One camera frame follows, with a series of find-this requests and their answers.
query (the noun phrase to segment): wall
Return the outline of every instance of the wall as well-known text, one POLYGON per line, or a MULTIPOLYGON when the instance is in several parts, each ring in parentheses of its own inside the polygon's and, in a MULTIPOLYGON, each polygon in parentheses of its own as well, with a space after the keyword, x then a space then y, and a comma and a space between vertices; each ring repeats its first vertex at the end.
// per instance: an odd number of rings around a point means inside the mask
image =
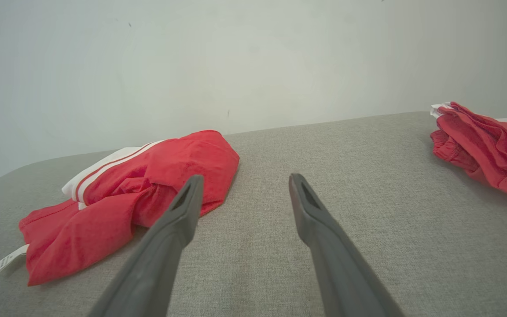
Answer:
POLYGON ((0 0, 0 176, 447 100, 507 117, 507 1, 0 0))

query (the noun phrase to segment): gray fabric surface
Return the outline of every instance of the gray fabric surface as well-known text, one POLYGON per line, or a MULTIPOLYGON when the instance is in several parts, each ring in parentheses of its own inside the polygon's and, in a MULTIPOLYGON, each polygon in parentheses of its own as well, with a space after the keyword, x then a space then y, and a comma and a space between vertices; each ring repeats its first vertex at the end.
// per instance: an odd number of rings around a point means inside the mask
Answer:
MULTIPOLYGON (((394 114, 228 135, 241 156, 226 203, 199 220, 169 315, 322 316, 310 252, 288 197, 302 173, 409 316, 507 316, 507 195, 431 154, 434 119, 394 114)), ((0 259, 18 221, 60 203, 62 185, 109 152, 44 161, 0 178, 0 259)), ((79 316, 145 231, 65 279, 26 287, 0 273, 0 316, 79 316)))

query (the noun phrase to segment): clothing tag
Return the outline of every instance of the clothing tag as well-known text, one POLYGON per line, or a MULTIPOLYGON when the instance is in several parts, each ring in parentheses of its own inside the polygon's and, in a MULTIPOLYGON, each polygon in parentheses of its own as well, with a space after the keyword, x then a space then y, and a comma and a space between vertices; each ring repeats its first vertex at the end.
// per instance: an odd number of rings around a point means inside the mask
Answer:
POLYGON ((26 255, 26 250, 29 248, 29 245, 26 244, 26 245, 23 245, 22 247, 20 247, 19 249, 16 249, 15 251, 12 251, 11 254, 9 254, 8 256, 4 257, 3 259, 0 260, 0 272, 2 269, 5 269, 5 267, 7 265, 9 265, 9 263, 11 263, 14 259, 16 259, 18 256, 20 255, 26 255))

